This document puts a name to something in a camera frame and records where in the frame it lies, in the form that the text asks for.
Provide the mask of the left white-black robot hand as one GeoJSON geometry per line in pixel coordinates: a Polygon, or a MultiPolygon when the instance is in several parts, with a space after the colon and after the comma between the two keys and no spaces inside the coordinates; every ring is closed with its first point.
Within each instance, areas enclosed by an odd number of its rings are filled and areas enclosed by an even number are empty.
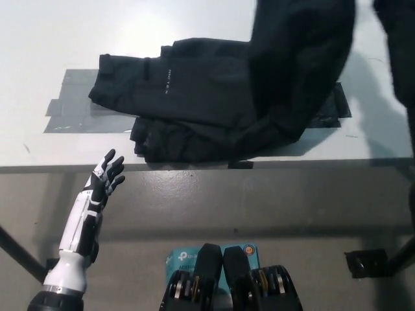
{"type": "Polygon", "coordinates": [[[67,219],[59,250],[90,257],[99,248],[102,213],[109,197],[125,181],[124,157],[111,149],[93,169],[67,219]]]}

